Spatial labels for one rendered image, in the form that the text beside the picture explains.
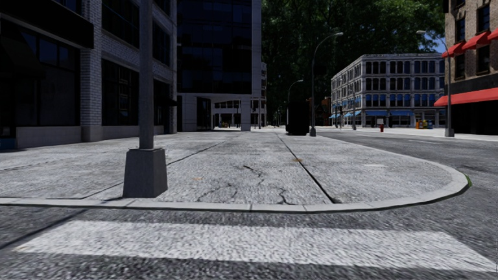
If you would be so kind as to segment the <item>brown brick building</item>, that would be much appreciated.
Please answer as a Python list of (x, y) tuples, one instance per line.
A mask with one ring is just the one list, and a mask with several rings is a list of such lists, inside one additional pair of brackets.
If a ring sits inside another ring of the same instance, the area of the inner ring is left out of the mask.
[[(456, 134), (498, 135), (498, 0), (444, 0)], [(447, 108), (447, 82), (436, 106)]]

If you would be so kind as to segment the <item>trees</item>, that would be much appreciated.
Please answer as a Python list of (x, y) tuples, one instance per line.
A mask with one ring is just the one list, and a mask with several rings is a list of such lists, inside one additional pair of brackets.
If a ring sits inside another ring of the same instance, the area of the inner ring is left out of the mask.
[(444, 31), (443, 0), (262, 0), (268, 112), (288, 98), (322, 99), (364, 54), (428, 53)]

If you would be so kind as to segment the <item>pale stone building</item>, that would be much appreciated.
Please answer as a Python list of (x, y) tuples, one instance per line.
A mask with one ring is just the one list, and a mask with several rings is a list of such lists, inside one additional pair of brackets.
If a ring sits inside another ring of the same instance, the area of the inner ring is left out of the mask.
[(445, 62), (439, 53), (365, 54), (331, 79), (329, 119), (336, 126), (443, 128)]

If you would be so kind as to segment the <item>black bus shelter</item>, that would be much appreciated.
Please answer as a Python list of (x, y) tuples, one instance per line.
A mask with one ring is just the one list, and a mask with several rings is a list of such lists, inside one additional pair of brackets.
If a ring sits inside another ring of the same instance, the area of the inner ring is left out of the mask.
[(288, 104), (286, 131), (289, 135), (307, 135), (309, 133), (309, 103), (294, 101)]

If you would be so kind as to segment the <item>grey brick building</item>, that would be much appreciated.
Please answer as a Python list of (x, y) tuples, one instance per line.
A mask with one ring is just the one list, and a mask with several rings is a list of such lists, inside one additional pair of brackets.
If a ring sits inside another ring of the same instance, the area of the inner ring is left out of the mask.
[(0, 0), (0, 151), (139, 133), (140, 0)]

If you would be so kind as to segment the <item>grey pole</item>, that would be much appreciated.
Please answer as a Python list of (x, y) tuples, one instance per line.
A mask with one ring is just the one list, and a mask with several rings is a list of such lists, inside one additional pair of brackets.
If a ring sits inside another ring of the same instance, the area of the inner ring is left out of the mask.
[(139, 147), (126, 153), (123, 197), (155, 198), (167, 190), (167, 169), (154, 146), (152, 0), (140, 0), (139, 22)]

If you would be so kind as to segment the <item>glass tower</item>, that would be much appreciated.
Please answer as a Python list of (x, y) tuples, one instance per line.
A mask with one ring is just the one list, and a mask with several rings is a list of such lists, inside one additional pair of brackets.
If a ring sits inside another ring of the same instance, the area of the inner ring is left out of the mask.
[(261, 0), (178, 0), (178, 130), (261, 119)]

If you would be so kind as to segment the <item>grey street lamp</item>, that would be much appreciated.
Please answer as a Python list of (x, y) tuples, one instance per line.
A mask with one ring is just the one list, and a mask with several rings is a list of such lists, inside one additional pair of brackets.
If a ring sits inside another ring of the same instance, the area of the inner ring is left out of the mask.
[(286, 127), (289, 125), (289, 112), (290, 112), (290, 104), (291, 104), (291, 99), (290, 99), (291, 94), (290, 94), (290, 92), (291, 92), (291, 89), (292, 89), (293, 85), (295, 85), (295, 84), (296, 84), (296, 83), (298, 83), (298, 82), (303, 82), (303, 79), (299, 79), (299, 80), (297, 80), (297, 81), (293, 82), (293, 83), (290, 85), (289, 90), (288, 90), (288, 95), (287, 95), (287, 121), (286, 121)]
[(445, 136), (446, 137), (454, 137), (455, 132), (453, 130), (453, 125), (452, 125), (452, 102), (451, 102), (451, 56), (449, 54), (448, 47), (446, 45), (446, 42), (443, 40), (441, 35), (437, 35), (435, 31), (430, 30), (417, 30), (417, 34), (421, 35), (429, 35), (430, 37), (437, 39), (439, 42), (442, 43), (442, 45), (445, 47), (445, 51), (447, 53), (447, 75), (446, 75), (446, 82), (447, 82), (447, 115), (446, 115), (446, 128), (445, 128)]
[(344, 33), (343, 32), (336, 32), (334, 34), (330, 34), (328, 36), (326, 36), (323, 40), (321, 40), (318, 45), (316, 46), (315, 50), (314, 50), (314, 54), (313, 54), (313, 59), (312, 59), (312, 63), (311, 63), (311, 130), (309, 132), (309, 135), (311, 137), (316, 137), (316, 128), (315, 128), (315, 106), (314, 106), (314, 63), (315, 63), (315, 58), (316, 58), (316, 54), (317, 54), (317, 51), (319, 49), (319, 47), (321, 46), (321, 44), (323, 44), (323, 42), (325, 42), (327, 39), (329, 38), (332, 38), (332, 37), (338, 37), (338, 36), (343, 36)]

